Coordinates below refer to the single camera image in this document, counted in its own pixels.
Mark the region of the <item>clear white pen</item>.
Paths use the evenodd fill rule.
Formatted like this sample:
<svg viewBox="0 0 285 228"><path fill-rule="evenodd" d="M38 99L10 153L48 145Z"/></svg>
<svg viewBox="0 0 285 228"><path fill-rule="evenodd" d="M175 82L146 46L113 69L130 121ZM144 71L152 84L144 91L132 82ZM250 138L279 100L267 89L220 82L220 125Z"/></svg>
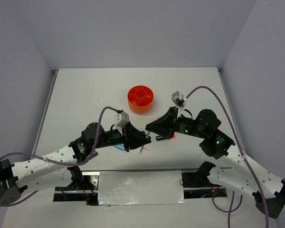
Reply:
<svg viewBox="0 0 285 228"><path fill-rule="evenodd" d="M145 137L146 139L144 139L144 141L143 141L143 145L140 148L139 154L141 154L143 152L144 146L147 143L147 140L149 140L149 136L150 136L150 131L148 131L147 134L146 134L146 137Z"/></svg>

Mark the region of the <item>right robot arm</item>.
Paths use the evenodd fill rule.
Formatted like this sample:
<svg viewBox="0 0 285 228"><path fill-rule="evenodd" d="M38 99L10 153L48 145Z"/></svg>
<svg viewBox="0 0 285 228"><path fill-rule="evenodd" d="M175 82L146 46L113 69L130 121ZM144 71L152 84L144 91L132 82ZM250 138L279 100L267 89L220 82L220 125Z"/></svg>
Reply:
<svg viewBox="0 0 285 228"><path fill-rule="evenodd" d="M178 108L174 106L164 116L147 124L145 129L165 139L170 139L174 133L203 139L199 144L202 151L232 168L240 177L204 161L196 171L195 182L202 186L217 184L239 191L254 199L259 211L268 213L270 218L278 218L285 205L285 178L274 175L240 152L235 142L219 130L220 124L210 109L201 110L193 119L178 114Z"/></svg>

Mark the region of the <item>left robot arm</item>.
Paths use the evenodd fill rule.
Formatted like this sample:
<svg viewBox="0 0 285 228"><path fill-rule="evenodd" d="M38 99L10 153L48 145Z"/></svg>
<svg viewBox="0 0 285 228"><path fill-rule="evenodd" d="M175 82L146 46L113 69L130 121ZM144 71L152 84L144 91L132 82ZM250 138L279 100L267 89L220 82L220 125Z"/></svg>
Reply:
<svg viewBox="0 0 285 228"><path fill-rule="evenodd" d="M77 190L84 178L80 166L96 157L96 149L122 144L126 152L151 143L151 138L130 122L105 131L91 123L69 145L46 155L28 154L27 161L12 163L6 154L0 158L0 207L20 204L23 195L32 196L50 187L70 186Z"/></svg>

